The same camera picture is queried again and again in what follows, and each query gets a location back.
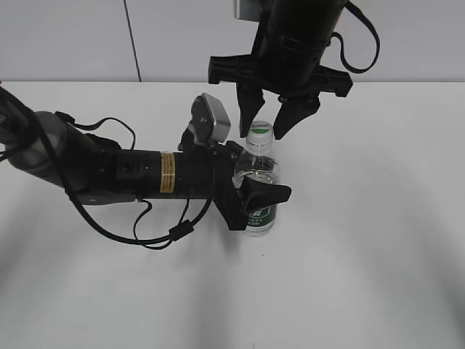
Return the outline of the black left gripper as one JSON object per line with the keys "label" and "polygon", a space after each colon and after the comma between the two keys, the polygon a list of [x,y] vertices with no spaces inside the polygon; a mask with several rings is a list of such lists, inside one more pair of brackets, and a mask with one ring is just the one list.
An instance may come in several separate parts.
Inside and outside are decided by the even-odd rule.
{"label": "black left gripper", "polygon": [[[287,202],[291,188],[244,177],[243,204],[233,184],[235,160],[243,148],[233,141],[183,152],[118,151],[115,185],[121,193],[148,199],[206,199],[215,204],[230,230],[244,230],[255,211]],[[277,172],[274,158],[261,156],[259,168]]]}

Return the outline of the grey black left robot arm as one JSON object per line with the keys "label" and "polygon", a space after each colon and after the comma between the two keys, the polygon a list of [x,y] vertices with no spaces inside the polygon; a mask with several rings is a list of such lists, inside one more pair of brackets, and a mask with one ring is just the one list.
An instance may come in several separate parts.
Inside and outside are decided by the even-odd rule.
{"label": "grey black left robot arm", "polygon": [[258,209],[286,202],[285,185],[246,178],[233,181],[241,147],[229,141],[230,120],[221,102],[196,97],[192,118],[175,152],[124,149],[77,124],[66,113],[32,111],[1,91],[1,159],[64,189],[79,208],[144,199],[198,199],[214,205],[230,230],[244,230]]}

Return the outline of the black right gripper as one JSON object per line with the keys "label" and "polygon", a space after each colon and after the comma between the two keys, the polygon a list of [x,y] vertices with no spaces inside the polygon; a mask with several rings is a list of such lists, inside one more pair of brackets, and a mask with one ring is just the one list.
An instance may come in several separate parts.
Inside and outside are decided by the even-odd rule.
{"label": "black right gripper", "polygon": [[260,14],[250,53],[210,58],[209,83],[236,85],[241,138],[264,105],[265,91],[289,98],[282,102],[273,125],[276,140],[317,113],[321,92],[348,95],[353,85],[349,74],[320,63],[347,4],[271,1]]}

